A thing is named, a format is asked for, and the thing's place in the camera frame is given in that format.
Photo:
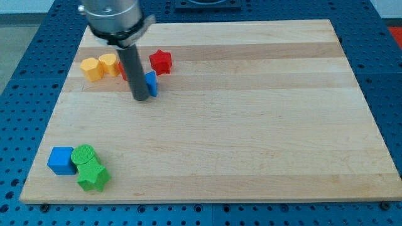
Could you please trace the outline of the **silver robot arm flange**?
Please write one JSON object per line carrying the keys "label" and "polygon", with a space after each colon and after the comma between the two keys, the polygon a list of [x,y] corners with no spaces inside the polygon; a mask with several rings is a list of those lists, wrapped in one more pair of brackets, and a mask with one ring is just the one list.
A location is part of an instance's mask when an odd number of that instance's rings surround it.
{"label": "silver robot arm flange", "polygon": [[138,0],[81,0],[78,11],[103,44],[120,50],[134,46],[156,23],[153,14],[144,15]]}

